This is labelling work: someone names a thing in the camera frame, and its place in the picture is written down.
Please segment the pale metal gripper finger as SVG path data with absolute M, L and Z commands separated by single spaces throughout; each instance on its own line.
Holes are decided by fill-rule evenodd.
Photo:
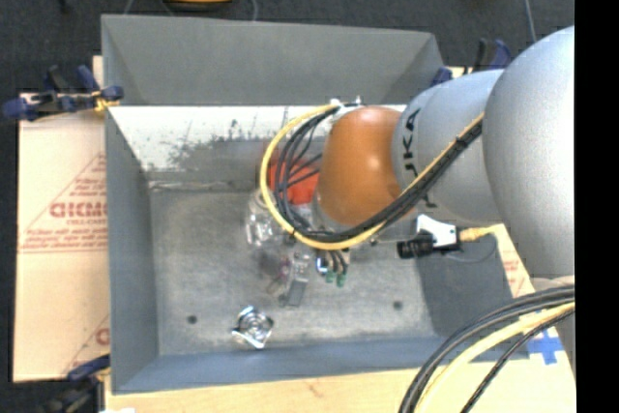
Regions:
M 304 300 L 308 284 L 308 279 L 293 279 L 286 289 L 284 304 L 289 307 L 300 307 Z
M 281 256 L 274 263 L 271 280 L 267 285 L 267 293 L 272 296 L 282 296 L 288 291 L 292 262 L 288 257 Z

